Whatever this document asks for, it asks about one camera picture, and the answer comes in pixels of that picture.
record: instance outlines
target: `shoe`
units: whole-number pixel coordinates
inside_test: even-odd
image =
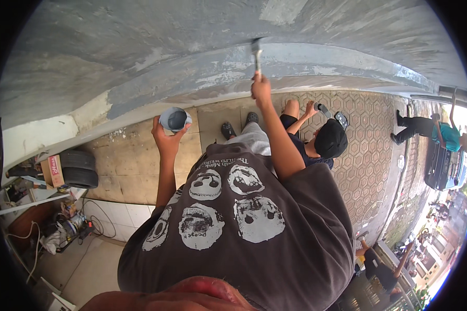
[[[401,145],[401,142],[398,140],[398,138],[396,138],[396,135],[394,135],[393,133],[391,133],[391,140],[396,144],[396,145]]]
[[[232,135],[237,136],[237,134],[235,134],[235,131],[232,128],[232,125],[230,124],[230,122],[223,123],[223,125],[222,125],[222,134],[227,140],[229,140]]]
[[[396,110],[396,124],[403,126],[403,117],[399,114],[399,110]]]
[[[259,117],[258,117],[257,113],[255,113],[255,112],[248,113],[248,117],[245,119],[245,125],[247,125],[250,122],[259,123]]]
[[[368,230],[365,231],[365,232],[363,232],[363,233],[361,233],[359,236],[356,237],[356,239],[357,239],[358,241],[361,241],[361,238],[364,238],[364,239],[365,239],[365,237],[367,237],[367,235],[368,235]]]

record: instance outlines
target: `graphic print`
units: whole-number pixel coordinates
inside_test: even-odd
[[[260,192],[264,189],[258,174],[249,166],[238,164],[232,166],[228,182],[232,191],[240,195]]]
[[[150,231],[149,235],[142,244],[142,250],[150,251],[151,249],[161,246],[161,244],[166,240],[166,235],[168,234],[168,219],[171,214],[171,206],[168,206],[164,209],[161,214],[161,217],[157,220],[156,224]]]
[[[260,243],[280,234],[285,229],[282,211],[267,197],[235,201],[233,206],[239,235],[249,242]]]
[[[225,226],[223,216],[214,208],[194,203],[183,209],[178,231],[185,245],[202,250],[209,248],[218,240],[223,226]]]
[[[178,202],[178,200],[182,196],[182,193],[183,193],[183,187],[176,190],[175,194],[171,197],[167,205],[175,204],[176,202]]]
[[[222,178],[215,170],[199,173],[190,184],[191,198],[204,201],[214,200],[222,193]]]

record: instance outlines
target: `navy t-shirt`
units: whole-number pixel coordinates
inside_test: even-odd
[[[332,170],[332,168],[334,167],[334,159],[324,159],[323,157],[310,158],[306,154],[306,151],[304,150],[304,142],[302,140],[300,140],[294,134],[291,134],[291,133],[287,133],[287,134],[289,134],[289,137],[291,138],[292,142],[294,143],[297,150],[299,151],[299,153],[303,157],[304,165],[306,165],[306,167],[308,167],[308,166],[310,166],[312,164],[315,164],[315,163],[326,163],[329,166],[329,168]]]

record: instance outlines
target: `cardboard box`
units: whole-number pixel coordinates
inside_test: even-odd
[[[64,184],[61,159],[58,154],[48,157],[40,165],[42,167],[43,178],[45,179],[45,183],[47,183],[47,189],[54,189]]]

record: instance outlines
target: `lips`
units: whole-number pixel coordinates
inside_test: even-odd
[[[218,298],[242,306],[236,295],[236,290],[227,282],[211,277],[191,277],[176,283],[164,292],[168,293],[199,293]]]

